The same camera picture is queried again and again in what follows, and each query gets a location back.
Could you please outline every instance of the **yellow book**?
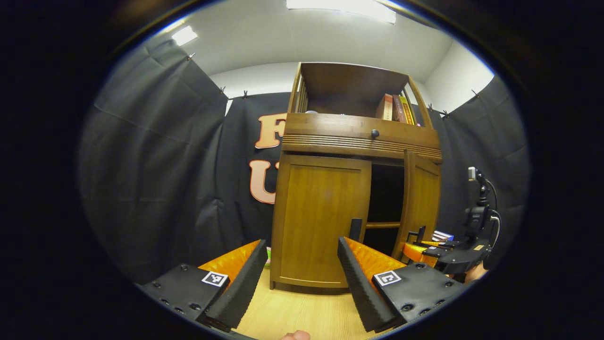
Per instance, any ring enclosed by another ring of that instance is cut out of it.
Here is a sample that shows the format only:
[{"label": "yellow book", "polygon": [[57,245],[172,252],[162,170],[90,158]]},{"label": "yellow book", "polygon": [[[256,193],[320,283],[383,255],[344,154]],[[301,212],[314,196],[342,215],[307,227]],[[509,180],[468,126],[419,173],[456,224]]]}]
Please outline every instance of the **yellow book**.
[{"label": "yellow book", "polygon": [[409,102],[407,102],[407,98],[405,98],[405,96],[399,96],[399,98],[400,103],[403,105],[403,110],[405,111],[405,117],[407,117],[407,122],[412,125],[415,125],[416,121],[413,117],[413,114],[411,113],[411,108],[409,106]]}]

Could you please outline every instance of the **wooden panel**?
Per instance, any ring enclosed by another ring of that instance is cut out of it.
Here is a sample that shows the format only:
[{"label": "wooden panel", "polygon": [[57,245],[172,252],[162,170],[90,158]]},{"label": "wooden panel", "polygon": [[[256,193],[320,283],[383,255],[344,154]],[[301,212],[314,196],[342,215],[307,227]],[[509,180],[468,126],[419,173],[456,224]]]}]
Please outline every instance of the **wooden panel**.
[{"label": "wooden panel", "polygon": [[426,109],[426,103],[423,102],[422,95],[419,93],[419,90],[417,89],[417,86],[415,85],[415,82],[413,81],[413,78],[411,78],[411,76],[409,76],[409,86],[411,87],[413,96],[415,96],[416,98],[417,106],[419,106],[419,111],[420,113],[422,113],[424,125],[426,125],[427,128],[432,129],[432,119],[430,119],[428,109]]},{"label": "wooden panel", "polygon": [[301,76],[300,77],[300,89],[297,94],[296,107],[294,109],[294,112],[296,112],[296,113],[299,113],[301,111],[301,103],[302,103],[302,98],[304,97],[305,87],[306,87],[306,85],[304,83],[304,76]]},{"label": "wooden panel", "polygon": [[[371,130],[379,131],[373,139]],[[322,152],[404,159],[412,150],[440,164],[436,130],[389,120],[334,114],[288,114],[283,151]]]},{"label": "wooden panel", "polygon": [[286,286],[270,290],[270,269],[265,268],[235,332],[254,339],[281,339],[304,330],[311,339],[365,340],[381,333],[367,333],[350,292]]},{"label": "wooden panel", "polygon": [[302,112],[308,111],[308,96],[304,96],[304,110]]},{"label": "wooden panel", "polygon": [[295,112],[295,100],[298,93],[298,85],[300,84],[301,63],[298,63],[298,69],[294,77],[294,85],[292,86],[292,94],[289,96],[288,113]]},{"label": "wooden panel", "polygon": [[383,68],[337,63],[302,63],[308,109],[321,113],[375,117],[384,94],[397,94],[408,76]]},{"label": "wooden panel", "polygon": [[384,119],[337,114],[288,114],[284,134],[356,137],[374,140],[371,137],[373,129],[379,131],[376,141],[440,149],[439,134],[434,129]]},{"label": "wooden panel", "polygon": [[300,101],[300,112],[302,113],[306,112],[306,99],[306,87],[304,87],[302,90],[302,100]]},{"label": "wooden panel", "polygon": [[423,148],[410,144],[382,143],[380,141],[346,137],[284,135],[281,150],[321,152],[325,154],[364,155],[394,159],[404,159],[405,150],[412,150],[431,162],[438,164],[442,162],[442,154],[438,149]]},{"label": "wooden panel", "polygon": [[[400,229],[395,244],[405,242],[409,231],[426,226],[424,240],[434,233],[440,204],[440,167],[405,151],[405,196]],[[399,259],[401,248],[395,247],[392,257]]]},{"label": "wooden panel", "polygon": [[272,230],[271,280],[311,287],[347,287],[338,237],[352,218],[365,232],[371,162],[316,156],[280,158]]},{"label": "wooden panel", "polygon": [[366,229],[394,229],[400,227],[400,221],[397,222],[367,222]]}]

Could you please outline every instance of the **ceiling light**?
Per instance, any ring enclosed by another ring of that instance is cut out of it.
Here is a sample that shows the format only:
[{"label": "ceiling light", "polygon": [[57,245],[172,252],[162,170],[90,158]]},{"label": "ceiling light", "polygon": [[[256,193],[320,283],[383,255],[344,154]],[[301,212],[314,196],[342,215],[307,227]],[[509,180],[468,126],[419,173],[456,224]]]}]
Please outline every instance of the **ceiling light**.
[{"label": "ceiling light", "polygon": [[303,8],[339,10],[369,16],[391,24],[396,22],[396,13],[374,0],[286,0],[286,6],[291,10]]},{"label": "ceiling light", "polygon": [[177,21],[171,23],[170,25],[168,25],[166,28],[164,28],[163,31],[164,32],[172,31],[173,29],[175,29],[176,27],[178,27],[184,23],[185,23],[184,20],[177,20]]},{"label": "ceiling light", "polygon": [[195,32],[193,32],[193,29],[191,28],[191,26],[186,26],[182,30],[180,30],[172,35],[172,39],[174,39],[176,41],[176,44],[179,46],[183,46],[184,44],[186,44],[187,42],[190,42],[191,40],[195,39],[196,37],[197,37],[197,34]]}]

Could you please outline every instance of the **cable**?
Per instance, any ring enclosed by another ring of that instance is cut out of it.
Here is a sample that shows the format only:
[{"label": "cable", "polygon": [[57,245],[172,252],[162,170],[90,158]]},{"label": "cable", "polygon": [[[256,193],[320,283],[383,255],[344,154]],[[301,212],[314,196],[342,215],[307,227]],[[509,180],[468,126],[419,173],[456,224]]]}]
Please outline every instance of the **cable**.
[{"label": "cable", "polygon": [[497,243],[497,239],[499,238],[499,231],[501,230],[501,220],[497,216],[491,216],[491,221],[497,221],[497,236],[495,236],[495,241],[491,248],[495,247],[495,243]]},{"label": "cable", "polygon": [[495,243],[497,243],[497,239],[499,238],[499,231],[501,231],[501,215],[496,210],[492,210],[491,212],[493,214],[497,215],[497,216],[491,216],[491,218],[490,218],[491,221],[497,221],[497,235],[495,236],[495,241],[493,242],[493,245],[491,246],[491,248],[494,248]]},{"label": "cable", "polygon": [[493,183],[490,182],[490,180],[488,179],[484,179],[485,181],[487,181],[487,183],[491,186],[491,188],[493,189],[493,195],[495,195],[495,210],[497,210],[497,190],[495,190],[495,187],[493,186]]}]

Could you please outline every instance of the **open cabinet door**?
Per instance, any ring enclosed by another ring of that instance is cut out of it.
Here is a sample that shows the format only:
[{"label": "open cabinet door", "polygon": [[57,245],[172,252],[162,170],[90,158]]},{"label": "open cabinet door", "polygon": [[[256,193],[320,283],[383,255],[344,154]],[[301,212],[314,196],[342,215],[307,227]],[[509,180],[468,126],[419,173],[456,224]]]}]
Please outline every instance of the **open cabinet door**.
[{"label": "open cabinet door", "polygon": [[364,236],[371,194],[371,162],[281,154],[272,227],[274,282],[346,288],[338,238],[353,218]]},{"label": "open cabinet door", "polygon": [[401,242],[407,240],[410,231],[417,232],[426,226],[423,240],[431,240],[440,204],[440,167],[427,159],[405,151],[405,195],[400,218],[399,233],[392,257],[400,259]]}]

